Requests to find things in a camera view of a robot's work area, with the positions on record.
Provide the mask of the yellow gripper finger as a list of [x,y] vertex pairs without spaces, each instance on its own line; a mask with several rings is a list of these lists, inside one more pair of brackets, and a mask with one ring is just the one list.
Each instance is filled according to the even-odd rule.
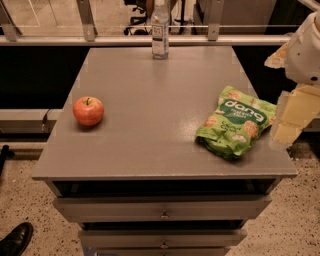
[[273,54],[271,54],[264,62],[269,68],[279,69],[285,67],[286,52],[288,43],[283,44]]
[[289,148],[320,113],[320,86],[298,84],[291,92],[282,91],[270,130],[272,149]]

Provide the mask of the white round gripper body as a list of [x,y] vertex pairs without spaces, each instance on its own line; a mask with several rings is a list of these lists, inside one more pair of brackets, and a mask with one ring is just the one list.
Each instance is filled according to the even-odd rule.
[[291,37],[285,72],[296,83],[320,85],[320,11],[311,13]]

